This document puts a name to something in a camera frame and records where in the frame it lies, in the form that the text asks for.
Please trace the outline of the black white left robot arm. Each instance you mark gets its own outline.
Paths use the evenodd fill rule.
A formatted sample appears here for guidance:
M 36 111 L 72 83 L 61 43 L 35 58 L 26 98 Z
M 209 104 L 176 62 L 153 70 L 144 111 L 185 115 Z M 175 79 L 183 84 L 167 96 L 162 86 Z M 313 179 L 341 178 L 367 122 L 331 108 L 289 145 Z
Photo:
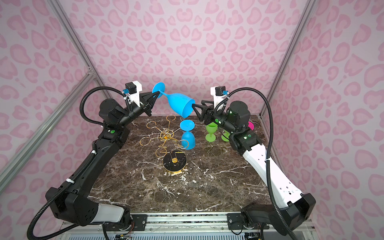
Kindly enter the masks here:
M 55 218 L 78 226 L 112 223 L 123 230 L 131 226 L 129 208 L 99 204 L 88 196 L 108 162 L 126 143 L 130 133 L 128 124 L 143 113 L 150 116 L 159 95 L 160 92 L 139 94 L 139 102 L 132 103 L 132 111 L 124 109 L 114 99 L 101 103 L 99 115 L 104 120 L 104 128 L 92 143 L 92 151 L 88 155 L 91 159 L 83 161 L 70 177 L 73 183 L 51 204 Z

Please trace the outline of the aluminium frame corner post right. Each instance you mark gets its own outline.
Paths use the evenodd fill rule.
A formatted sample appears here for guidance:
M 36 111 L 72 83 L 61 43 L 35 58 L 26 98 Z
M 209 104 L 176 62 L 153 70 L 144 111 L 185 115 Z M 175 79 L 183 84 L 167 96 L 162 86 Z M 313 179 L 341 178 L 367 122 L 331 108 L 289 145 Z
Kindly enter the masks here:
M 296 47 L 297 47 L 298 43 L 300 42 L 300 39 L 302 38 L 304 31 L 305 31 L 312 15 L 316 11 L 316 7 L 318 5 L 318 2 L 319 1 L 316 1 L 316 0 L 310 0 L 310 1 L 306 2 L 303 13 L 302 13 L 301 17 L 299 18 L 298 25 L 292 33 L 292 36 L 289 40 L 289 44 L 288 44 L 288 47 L 285 51 L 284 57 L 282 58 L 282 61 L 281 61 L 279 68 L 278 68 L 278 71 L 277 71 L 277 73 L 273 79 L 271 88 L 268 92 L 267 100 L 269 101 L 270 105 L 272 105 L 271 104 L 272 98 L 273 98 L 282 78 L 283 78 L 283 75 L 284 75 L 287 67 L 289 66 L 291 58 L 295 53 Z

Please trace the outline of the green wine glass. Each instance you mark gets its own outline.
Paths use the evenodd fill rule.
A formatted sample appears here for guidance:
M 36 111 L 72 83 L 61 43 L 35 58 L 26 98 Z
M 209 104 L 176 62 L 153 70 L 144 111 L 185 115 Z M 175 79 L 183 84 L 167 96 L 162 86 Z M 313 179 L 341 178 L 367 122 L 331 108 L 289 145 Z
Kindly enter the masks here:
M 214 142 L 216 140 L 215 132 L 217 131 L 217 129 L 218 129 L 218 126 L 214 122 L 206 125 L 206 130 L 208 132 L 208 134 L 206 135 L 206 140 L 208 142 L 211 143 L 211 142 Z
M 229 137 L 230 137 L 230 133 L 225 131 L 225 130 L 223 130 L 222 131 L 222 136 L 221 136 L 222 140 L 224 142 L 229 142 L 230 141 Z

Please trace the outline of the pink wine glass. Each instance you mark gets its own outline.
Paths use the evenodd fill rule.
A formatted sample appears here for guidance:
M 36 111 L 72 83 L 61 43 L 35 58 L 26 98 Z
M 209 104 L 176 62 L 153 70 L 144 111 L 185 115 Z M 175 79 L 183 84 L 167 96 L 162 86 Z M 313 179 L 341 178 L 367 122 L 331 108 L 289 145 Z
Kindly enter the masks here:
M 248 122 L 248 127 L 249 127 L 252 131 L 255 129 L 255 126 L 254 126 L 254 124 L 253 124 L 251 121 Z

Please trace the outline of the blue wine glass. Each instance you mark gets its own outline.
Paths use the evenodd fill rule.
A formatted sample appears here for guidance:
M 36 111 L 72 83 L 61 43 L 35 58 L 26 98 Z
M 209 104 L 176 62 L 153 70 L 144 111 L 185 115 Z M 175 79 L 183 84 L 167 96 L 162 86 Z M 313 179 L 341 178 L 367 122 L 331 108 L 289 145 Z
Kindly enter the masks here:
M 159 92 L 159 97 L 166 96 L 171 109 L 181 117 L 187 118 L 194 111 L 193 104 L 196 101 L 181 93 L 166 94 L 165 89 L 164 83 L 157 83 L 153 87 L 152 93 Z
M 182 146 L 185 150 L 191 150 L 196 146 L 196 138 L 192 133 L 195 123 L 192 120 L 184 120 L 180 123 L 180 128 L 184 132 L 181 138 Z

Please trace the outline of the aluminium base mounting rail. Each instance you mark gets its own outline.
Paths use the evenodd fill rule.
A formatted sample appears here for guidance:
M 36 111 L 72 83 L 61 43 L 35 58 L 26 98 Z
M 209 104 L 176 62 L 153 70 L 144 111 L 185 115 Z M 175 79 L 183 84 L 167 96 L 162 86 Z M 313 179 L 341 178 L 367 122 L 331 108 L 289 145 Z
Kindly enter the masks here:
M 243 227 L 240 212 L 134 213 L 132 231 L 102 225 L 74 228 L 59 240 L 288 240 L 271 225 Z

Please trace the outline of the blue wine glass front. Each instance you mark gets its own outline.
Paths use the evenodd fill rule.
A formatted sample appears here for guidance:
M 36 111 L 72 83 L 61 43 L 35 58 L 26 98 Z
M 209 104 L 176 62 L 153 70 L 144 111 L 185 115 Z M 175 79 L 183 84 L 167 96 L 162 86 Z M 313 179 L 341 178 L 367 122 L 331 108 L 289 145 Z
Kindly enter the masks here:
M 152 93 L 159 92 L 159 97 L 166 96 L 171 109 L 181 117 L 187 118 L 194 111 L 193 104 L 196 101 L 181 93 L 166 94 L 165 89 L 164 83 L 157 83 L 153 87 Z

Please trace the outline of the aluminium frame rail left wall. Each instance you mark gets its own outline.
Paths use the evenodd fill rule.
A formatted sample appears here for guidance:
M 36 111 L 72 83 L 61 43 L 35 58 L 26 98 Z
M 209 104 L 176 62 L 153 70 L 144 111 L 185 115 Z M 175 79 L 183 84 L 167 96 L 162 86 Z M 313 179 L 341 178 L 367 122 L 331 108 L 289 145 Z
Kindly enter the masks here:
M 8 185 L 12 182 L 15 176 L 25 166 L 26 162 L 34 154 L 34 152 L 41 146 L 47 136 L 61 121 L 70 107 L 76 102 L 82 92 L 87 86 L 95 79 L 92 72 L 87 73 L 82 81 L 70 92 L 68 96 L 58 105 L 53 113 L 39 126 L 34 132 L 32 137 L 23 145 L 10 163 L 6 165 L 1 172 L 1 193 L 5 191 Z

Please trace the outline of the aluminium frame corner post left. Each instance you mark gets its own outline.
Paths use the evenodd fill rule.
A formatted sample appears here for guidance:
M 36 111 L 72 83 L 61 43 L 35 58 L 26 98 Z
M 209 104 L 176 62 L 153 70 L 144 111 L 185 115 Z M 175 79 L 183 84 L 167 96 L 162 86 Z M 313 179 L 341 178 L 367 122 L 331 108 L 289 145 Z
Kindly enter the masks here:
M 85 65 L 88 68 L 88 72 L 93 75 L 94 80 L 99 86 L 106 86 L 103 79 L 99 75 L 99 72 L 96 70 L 95 65 L 93 64 L 90 55 L 88 54 L 84 44 L 82 43 L 79 35 L 76 33 L 70 18 L 68 17 L 67 13 L 65 12 L 63 6 L 61 5 L 60 1 L 56 0 L 48 0 L 47 3 L 52 8 L 53 13 L 58 18 L 60 24 L 62 25 L 63 29 L 67 33 L 69 39 L 71 40 L 74 48 L 76 49 L 77 53 L 79 54 L 80 58 L 83 60 Z

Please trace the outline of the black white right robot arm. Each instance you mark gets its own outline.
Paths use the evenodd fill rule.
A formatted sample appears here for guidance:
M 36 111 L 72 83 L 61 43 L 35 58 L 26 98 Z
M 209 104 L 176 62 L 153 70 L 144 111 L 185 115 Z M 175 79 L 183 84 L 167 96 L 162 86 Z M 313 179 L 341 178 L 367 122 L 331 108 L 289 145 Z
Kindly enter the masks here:
M 214 123 L 230 134 L 231 147 L 254 168 L 268 188 L 271 204 L 252 203 L 242 208 L 243 226 L 271 225 L 279 234 L 295 239 L 293 231 L 310 217 L 316 200 L 311 194 L 303 194 L 271 158 L 260 137 L 249 127 L 248 106 L 234 101 L 220 113 L 212 101 L 202 101 L 192 108 L 205 125 Z

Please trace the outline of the aluminium frame corner post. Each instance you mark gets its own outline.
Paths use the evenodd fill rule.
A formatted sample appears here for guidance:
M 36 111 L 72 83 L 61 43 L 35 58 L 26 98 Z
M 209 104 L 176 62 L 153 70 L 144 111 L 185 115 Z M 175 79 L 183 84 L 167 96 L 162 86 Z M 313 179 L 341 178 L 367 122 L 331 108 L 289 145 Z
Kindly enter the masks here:
M 71 40 L 74 48 L 76 49 L 77 53 L 79 54 L 80 58 L 83 60 L 85 65 L 88 68 L 88 72 L 93 75 L 94 80 L 99 86 L 106 86 L 103 79 L 99 75 L 99 72 L 96 70 L 95 65 L 93 64 L 90 55 L 88 54 L 84 44 L 82 43 L 79 35 L 76 33 L 70 18 L 68 17 L 67 13 L 65 12 L 63 6 L 61 5 L 60 1 L 56 0 L 48 0 L 47 3 L 52 8 L 53 13 L 58 18 L 60 24 L 62 25 L 63 29 L 67 33 L 69 39 Z
M 302 38 L 304 31 L 305 31 L 312 15 L 316 11 L 316 7 L 318 5 L 318 2 L 319 1 L 316 1 L 316 0 L 310 0 L 310 1 L 306 2 L 303 13 L 302 13 L 301 17 L 299 18 L 298 25 L 292 33 L 292 36 L 289 40 L 289 44 L 288 44 L 288 47 L 285 51 L 284 57 L 282 58 L 282 61 L 281 61 L 279 68 L 278 68 L 278 71 L 277 71 L 277 73 L 273 79 L 271 88 L 268 92 L 267 100 L 269 101 L 270 105 L 272 105 L 271 104 L 272 98 L 273 98 L 282 78 L 283 78 L 283 75 L 284 75 L 287 67 L 289 66 L 291 58 L 295 53 L 296 47 L 297 47 L 298 43 L 300 42 L 300 39 Z

